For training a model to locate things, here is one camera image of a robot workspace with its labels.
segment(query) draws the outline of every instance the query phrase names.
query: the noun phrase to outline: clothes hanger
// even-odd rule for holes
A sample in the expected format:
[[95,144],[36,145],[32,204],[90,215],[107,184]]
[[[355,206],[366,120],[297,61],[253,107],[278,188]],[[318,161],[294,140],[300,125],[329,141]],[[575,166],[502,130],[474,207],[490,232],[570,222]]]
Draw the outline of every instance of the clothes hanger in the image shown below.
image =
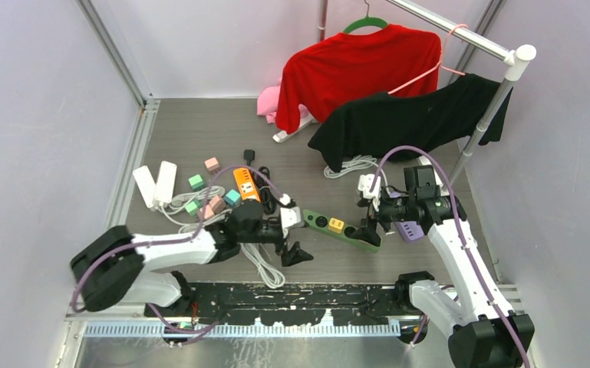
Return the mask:
[[399,90],[411,85],[412,83],[418,81],[419,79],[427,76],[428,74],[434,72],[437,68],[441,67],[442,69],[444,69],[445,71],[449,71],[451,73],[455,73],[455,74],[459,74],[459,75],[465,75],[464,73],[462,73],[461,71],[455,71],[453,69],[450,69],[449,67],[444,67],[441,63],[443,61],[443,51],[446,49],[446,43],[448,42],[448,38],[450,37],[450,35],[453,34],[453,32],[455,32],[456,29],[458,28],[468,28],[468,25],[456,25],[455,27],[453,27],[453,29],[450,30],[450,32],[448,32],[448,34],[446,35],[446,37],[443,40],[443,45],[441,47],[441,52],[439,54],[439,62],[437,63],[437,65],[435,65],[434,67],[432,67],[432,69],[430,69],[429,71],[426,71],[425,73],[422,73],[420,76],[414,78],[413,80],[410,80],[409,82],[407,82],[406,84],[403,84],[399,87],[394,88],[393,90],[387,92],[388,94],[394,94],[396,92],[398,92]]
[[363,28],[363,27],[368,27],[368,26],[385,28],[389,25],[386,21],[384,21],[380,18],[370,17],[369,16],[369,3],[367,2],[367,0],[364,0],[364,3],[367,5],[367,15],[364,18],[358,19],[357,21],[348,25],[342,31],[342,33],[352,33],[353,31],[355,31],[358,28]]

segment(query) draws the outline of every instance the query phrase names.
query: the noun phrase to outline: white pipe connector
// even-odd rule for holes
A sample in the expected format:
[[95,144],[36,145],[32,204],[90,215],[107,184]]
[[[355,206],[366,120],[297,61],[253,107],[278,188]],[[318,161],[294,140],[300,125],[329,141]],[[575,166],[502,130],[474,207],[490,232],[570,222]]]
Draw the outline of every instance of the white pipe connector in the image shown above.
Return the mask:
[[536,48],[530,44],[524,44],[515,51],[511,51],[504,61],[509,65],[507,72],[505,72],[505,79],[516,82],[534,58],[536,58]]

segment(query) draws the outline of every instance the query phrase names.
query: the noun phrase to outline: pink hanger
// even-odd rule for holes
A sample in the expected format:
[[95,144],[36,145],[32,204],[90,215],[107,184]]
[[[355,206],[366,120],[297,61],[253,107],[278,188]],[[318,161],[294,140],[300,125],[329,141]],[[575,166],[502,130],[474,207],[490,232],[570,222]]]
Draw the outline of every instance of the pink hanger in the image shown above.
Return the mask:
[[448,42],[448,38],[450,37],[450,35],[451,35],[453,32],[455,32],[455,30],[456,30],[456,29],[458,29],[458,28],[468,28],[468,27],[469,27],[469,26],[468,26],[468,25],[465,25],[465,24],[456,25],[455,27],[453,27],[453,29],[451,29],[451,30],[450,30],[450,32],[448,32],[448,34],[446,35],[446,37],[445,37],[445,38],[444,38],[444,40],[443,40],[443,46],[442,46],[442,48],[441,48],[441,52],[440,52],[440,54],[439,54],[439,62],[437,63],[437,65],[435,65],[435,66],[434,66],[432,69],[430,69],[429,71],[427,71],[427,72],[425,72],[425,73],[421,74],[420,76],[418,76],[418,77],[414,78],[413,80],[410,80],[410,81],[409,81],[409,82],[407,82],[406,84],[403,84],[403,85],[401,85],[401,86],[399,86],[399,87],[396,87],[396,88],[394,88],[393,90],[389,91],[388,93],[389,93],[389,94],[393,94],[393,93],[396,93],[396,92],[398,92],[399,90],[401,90],[401,89],[403,89],[403,88],[405,88],[405,87],[407,87],[407,86],[411,85],[412,83],[414,83],[414,82],[418,81],[419,79],[421,79],[421,78],[423,78],[423,77],[427,76],[428,74],[430,74],[430,73],[434,72],[434,71],[435,71],[437,68],[439,68],[439,67],[441,67],[441,68],[442,68],[442,69],[444,69],[445,71],[450,71],[450,72],[452,72],[452,73],[459,74],[459,75],[465,75],[465,74],[464,74],[464,73],[462,73],[461,71],[455,71],[455,70],[453,70],[453,69],[450,69],[449,67],[444,67],[444,66],[441,64],[441,62],[442,62],[442,60],[443,60],[443,50],[444,50],[444,49],[446,49],[446,43]]

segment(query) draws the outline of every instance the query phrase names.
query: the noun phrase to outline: pink plush toy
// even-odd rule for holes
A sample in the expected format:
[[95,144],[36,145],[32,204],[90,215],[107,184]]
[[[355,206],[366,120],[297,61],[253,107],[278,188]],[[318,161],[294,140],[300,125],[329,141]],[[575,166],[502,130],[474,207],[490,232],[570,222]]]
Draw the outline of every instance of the pink plush toy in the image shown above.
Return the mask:
[[[276,121],[276,107],[279,104],[280,90],[280,86],[267,87],[256,101],[256,115],[265,117],[270,124]],[[299,117],[307,117],[308,114],[306,106],[299,104]]]

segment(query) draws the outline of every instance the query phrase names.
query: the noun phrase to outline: small cube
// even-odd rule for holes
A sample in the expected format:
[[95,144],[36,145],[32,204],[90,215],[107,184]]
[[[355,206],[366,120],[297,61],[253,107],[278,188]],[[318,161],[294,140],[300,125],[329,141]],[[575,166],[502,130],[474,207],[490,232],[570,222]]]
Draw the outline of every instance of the small cube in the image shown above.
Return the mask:
[[332,232],[337,232],[338,234],[342,233],[342,229],[344,228],[344,221],[338,220],[337,218],[332,218],[328,221],[328,229]]
[[202,176],[200,176],[199,174],[191,176],[189,178],[189,184],[191,185],[191,188],[193,188],[193,190],[195,190],[196,192],[204,189],[204,179],[202,179]]
[[212,218],[213,215],[215,215],[215,213],[213,213],[213,209],[211,209],[210,205],[205,205],[203,208],[197,210],[197,215],[202,220],[206,221],[206,220]]
[[184,206],[184,210],[186,210],[186,212],[188,212],[189,215],[194,216],[197,215],[197,210],[200,207],[200,203],[197,201],[197,199],[194,199],[193,201],[189,202],[188,205]]
[[215,174],[220,171],[220,163],[218,163],[218,159],[216,157],[211,157],[205,161],[204,166],[206,166],[206,169],[209,170],[209,174]]
[[240,202],[240,193],[234,189],[229,190],[227,194],[225,194],[225,202],[232,207],[237,205],[238,202]]
[[211,206],[211,209],[216,213],[220,213],[223,211],[223,209],[225,209],[225,201],[220,198],[219,195],[216,195],[215,197],[211,198],[211,200],[209,201],[209,205]]

